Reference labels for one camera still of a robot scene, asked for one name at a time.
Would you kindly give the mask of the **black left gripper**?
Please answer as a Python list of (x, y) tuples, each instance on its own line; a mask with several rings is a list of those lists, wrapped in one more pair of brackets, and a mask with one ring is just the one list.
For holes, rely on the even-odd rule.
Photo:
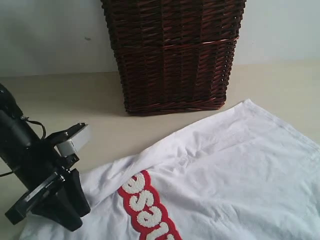
[(80, 173), (77, 169), (70, 170), (78, 156), (75, 153), (61, 156), (55, 150), (65, 131), (54, 132), (44, 139), (28, 133), (4, 136), (4, 161), (27, 188), (5, 213), (12, 224), (32, 212), (73, 232), (83, 225), (81, 217), (90, 213)]

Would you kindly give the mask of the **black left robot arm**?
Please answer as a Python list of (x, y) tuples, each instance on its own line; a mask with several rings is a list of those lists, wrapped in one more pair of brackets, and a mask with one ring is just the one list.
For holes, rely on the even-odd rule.
[(50, 135), (43, 128), (39, 137), (30, 124), (42, 126), (24, 116), (13, 95), (2, 85), (0, 157), (27, 188), (5, 216), (16, 225), (33, 213), (73, 232), (91, 211), (80, 173), (72, 168), (79, 161), (77, 152), (90, 139), (90, 126), (80, 122)]

